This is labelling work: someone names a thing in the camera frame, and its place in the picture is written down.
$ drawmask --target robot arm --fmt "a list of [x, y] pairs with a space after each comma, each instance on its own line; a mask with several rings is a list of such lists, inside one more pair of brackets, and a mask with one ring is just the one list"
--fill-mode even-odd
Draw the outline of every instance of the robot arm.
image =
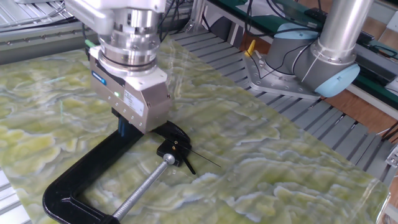
[[[339, 94], [358, 76], [354, 47], [372, 3], [334, 0], [319, 38], [314, 31], [275, 35], [264, 68], [281, 79], [295, 76], [308, 91], [326, 97]], [[284, 24], [279, 31], [291, 28], [299, 26]]]
[[92, 89], [142, 133], [164, 124], [171, 100], [156, 54], [166, 0], [65, 0], [65, 5], [99, 35], [101, 45], [90, 49]]

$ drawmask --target machine base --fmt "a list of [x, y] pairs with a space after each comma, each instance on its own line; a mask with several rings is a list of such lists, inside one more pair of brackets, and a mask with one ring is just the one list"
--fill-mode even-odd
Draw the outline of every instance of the machine base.
[[319, 99], [320, 95], [318, 93], [306, 89], [295, 76], [289, 75], [290, 78], [285, 78], [286, 75], [285, 77], [280, 76], [278, 72], [268, 72], [265, 68], [267, 66], [266, 63], [262, 64], [263, 66], [261, 67], [258, 63], [260, 58], [256, 54], [253, 54], [252, 57], [257, 63], [260, 74], [258, 74], [256, 64], [253, 60], [243, 54], [243, 61], [248, 70], [248, 79], [251, 88], [258, 91], [294, 96], [308, 100]]

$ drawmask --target green marble slab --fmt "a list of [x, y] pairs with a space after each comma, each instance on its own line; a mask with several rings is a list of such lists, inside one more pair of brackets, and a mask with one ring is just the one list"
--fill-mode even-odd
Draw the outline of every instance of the green marble slab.
[[[375, 223], [388, 189], [171, 39], [159, 53], [170, 120], [192, 139], [186, 166], [164, 172], [122, 223]], [[111, 134], [117, 120], [90, 90], [83, 51], [0, 67], [0, 166], [33, 224], [55, 223], [46, 187]], [[81, 197], [112, 214], [162, 162], [148, 134]]]

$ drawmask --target bolt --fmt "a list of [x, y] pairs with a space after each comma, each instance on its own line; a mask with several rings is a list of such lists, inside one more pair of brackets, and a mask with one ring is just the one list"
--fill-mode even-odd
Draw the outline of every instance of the bolt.
[[150, 176], [141, 184], [123, 204], [112, 214], [119, 222], [127, 215], [130, 209], [144, 195], [149, 187], [163, 174], [169, 165], [174, 164], [175, 158], [171, 154], [163, 156], [163, 162], [150, 174]]

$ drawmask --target metal table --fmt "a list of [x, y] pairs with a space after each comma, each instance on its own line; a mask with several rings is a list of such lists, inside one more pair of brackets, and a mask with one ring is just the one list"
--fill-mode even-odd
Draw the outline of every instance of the metal table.
[[[322, 100], [305, 100], [253, 90], [242, 52], [207, 30], [197, 34], [171, 35], [180, 45], [217, 69], [256, 98], [347, 158], [363, 171], [390, 185], [397, 169], [385, 160], [393, 148], [376, 133]], [[0, 223], [30, 223], [4, 172], [0, 169]]]

